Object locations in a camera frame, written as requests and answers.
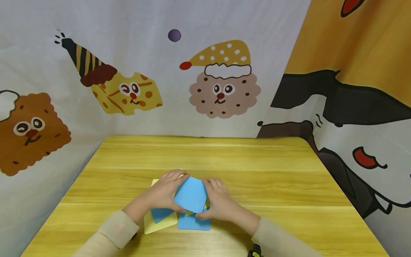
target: purple dot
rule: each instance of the purple dot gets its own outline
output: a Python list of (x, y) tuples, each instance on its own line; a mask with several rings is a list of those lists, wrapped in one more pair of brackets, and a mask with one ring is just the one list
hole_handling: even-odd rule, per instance
[(173, 42), (177, 42), (178, 40), (181, 39), (181, 32), (176, 29), (172, 29), (169, 32), (169, 39)]

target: beige sleeve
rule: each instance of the beige sleeve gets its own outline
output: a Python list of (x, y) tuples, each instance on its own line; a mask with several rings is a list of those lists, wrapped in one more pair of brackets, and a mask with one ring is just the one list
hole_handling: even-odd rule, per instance
[(294, 237), (271, 220), (261, 218), (252, 238), (264, 257), (321, 257), (316, 250)]
[(73, 257), (111, 257), (137, 233), (139, 227), (124, 212), (116, 211)]

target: hand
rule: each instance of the hand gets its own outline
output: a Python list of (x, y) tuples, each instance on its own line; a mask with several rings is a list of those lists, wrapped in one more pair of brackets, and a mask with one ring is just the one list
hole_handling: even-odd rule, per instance
[(261, 217), (240, 206), (230, 196), (223, 181), (217, 178), (210, 178), (204, 179), (203, 183), (211, 206), (208, 211), (197, 213), (196, 218), (200, 220), (217, 219), (230, 221), (253, 236), (259, 226)]
[(217, 178), (203, 179), (202, 181), (210, 199), (210, 209), (196, 214), (196, 218), (232, 221), (236, 210), (241, 207), (231, 197), (224, 182)]
[(153, 208), (168, 208), (177, 212), (185, 209), (174, 201), (178, 187), (189, 177), (184, 170), (177, 169), (165, 173), (152, 187), (131, 201), (123, 211), (136, 223)]

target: yellow card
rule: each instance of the yellow card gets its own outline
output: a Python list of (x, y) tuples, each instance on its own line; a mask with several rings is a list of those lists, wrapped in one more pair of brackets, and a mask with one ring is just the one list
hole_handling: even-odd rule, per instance
[(185, 215), (186, 216), (190, 216), (191, 214), (194, 214), (192, 211), (189, 210), (185, 210)]
[(205, 205), (204, 205), (204, 209), (207, 209), (210, 206), (211, 206), (210, 199), (207, 197), (207, 200), (206, 200)]
[(173, 225), (176, 225), (177, 222), (178, 222), (177, 214), (173, 212), (172, 214), (170, 214), (170, 216), (163, 219), (159, 223), (155, 223), (153, 216), (151, 215), (151, 212), (149, 211), (144, 216), (144, 234), (147, 235), (147, 234), (159, 231), (161, 229), (165, 229), (166, 227), (171, 227)]
[(153, 181), (151, 182), (151, 186), (153, 186), (155, 183), (157, 183), (157, 181), (158, 181), (158, 178), (153, 179)]

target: white fabric backdrop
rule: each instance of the white fabric backdrop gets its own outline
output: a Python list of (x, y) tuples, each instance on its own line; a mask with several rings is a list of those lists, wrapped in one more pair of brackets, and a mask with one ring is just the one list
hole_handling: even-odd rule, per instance
[[(47, 93), (71, 132), (71, 142), (14, 176), (0, 174), (0, 256), (22, 253), (108, 135), (256, 137), (255, 124), (270, 106), (309, 2), (2, 1), (0, 91), (12, 90), (20, 96)], [(177, 42), (167, 37), (172, 29), (181, 32)], [(61, 36), (58, 30), (123, 76), (139, 72), (153, 79), (163, 106), (137, 109), (131, 116), (105, 113), (90, 88), (80, 82), (67, 50), (55, 44), (61, 40), (55, 37)], [(204, 66), (182, 70), (179, 65), (203, 49), (236, 39), (248, 46), (261, 93), (242, 115), (209, 118), (189, 101), (189, 88)], [(4, 149), (6, 139), (0, 136)]]

